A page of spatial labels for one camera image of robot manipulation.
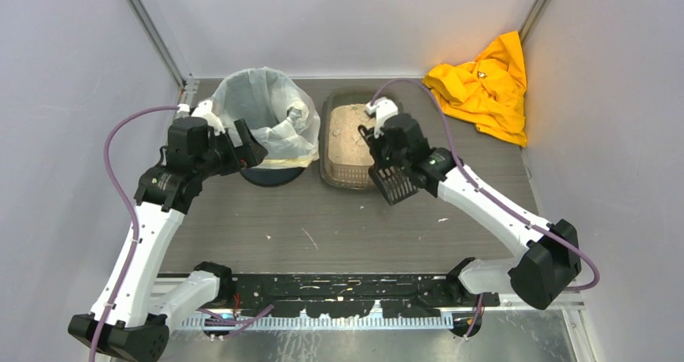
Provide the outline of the black litter scoop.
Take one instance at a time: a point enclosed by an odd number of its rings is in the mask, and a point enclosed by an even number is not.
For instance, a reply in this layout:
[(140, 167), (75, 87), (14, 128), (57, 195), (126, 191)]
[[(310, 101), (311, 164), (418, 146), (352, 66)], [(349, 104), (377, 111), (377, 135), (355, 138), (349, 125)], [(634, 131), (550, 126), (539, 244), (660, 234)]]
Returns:
[(369, 177), (387, 204), (393, 206), (417, 194), (419, 188), (411, 183), (409, 177), (398, 166), (389, 161), (388, 156), (382, 155), (381, 143), (384, 139), (375, 138), (375, 128), (360, 125), (357, 130), (373, 158), (373, 163), (368, 168)]

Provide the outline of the brown plastic litter box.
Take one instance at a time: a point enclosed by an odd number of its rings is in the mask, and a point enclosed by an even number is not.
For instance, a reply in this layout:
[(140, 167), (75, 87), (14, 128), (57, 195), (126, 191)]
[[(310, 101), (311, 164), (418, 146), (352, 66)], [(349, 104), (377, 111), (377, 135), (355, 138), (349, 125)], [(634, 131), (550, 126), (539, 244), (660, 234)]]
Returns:
[(374, 188), (368, 174), (373, 158), (358, 127), (374, 126), (375, 118), (365, 113), (365, 106), (375, 93), (371, 88), (339, 88), (323, 102), (319, 172), (327, 184), (342, 189)]

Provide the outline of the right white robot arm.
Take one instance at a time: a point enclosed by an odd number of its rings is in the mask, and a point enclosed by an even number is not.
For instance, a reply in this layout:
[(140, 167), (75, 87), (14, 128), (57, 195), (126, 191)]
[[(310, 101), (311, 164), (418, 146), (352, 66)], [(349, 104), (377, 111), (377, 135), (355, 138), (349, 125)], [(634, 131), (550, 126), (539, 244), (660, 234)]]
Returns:
[(581, 272), (571, 223), (550, 223), (504, 197), (450, 150), (431, 146), (409, 114), (357, 130), (373, 157), (369, 176), (389, 205), (425, 190), (465, 212), (510, 251), (508, 259), (461, 262), (456, 277), (468, 293), (514, 293), (545, 310)]

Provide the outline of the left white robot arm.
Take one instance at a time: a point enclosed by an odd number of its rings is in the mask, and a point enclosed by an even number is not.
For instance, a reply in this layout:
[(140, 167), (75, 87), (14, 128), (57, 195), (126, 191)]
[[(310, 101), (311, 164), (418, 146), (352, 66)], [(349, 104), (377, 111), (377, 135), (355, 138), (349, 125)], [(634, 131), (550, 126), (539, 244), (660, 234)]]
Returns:
[(98, 300), (87, 314), (75, 314), (68, 333), (99, 354), (126, 361), (157, 361), (170, 335), (197, 309), (236, 295), (232, 270), (203, 261), (161, 298), (152, 287), (162, 260), (203, 182), (255, 167), (267, 151), (243, 119), (234, 122), (239, 143), (216, 131), (206, 119), (186, 117), (172, 122), (159, 160), (140, 177), (132, 199), (124, 203), (131, 216), (126, 242)]

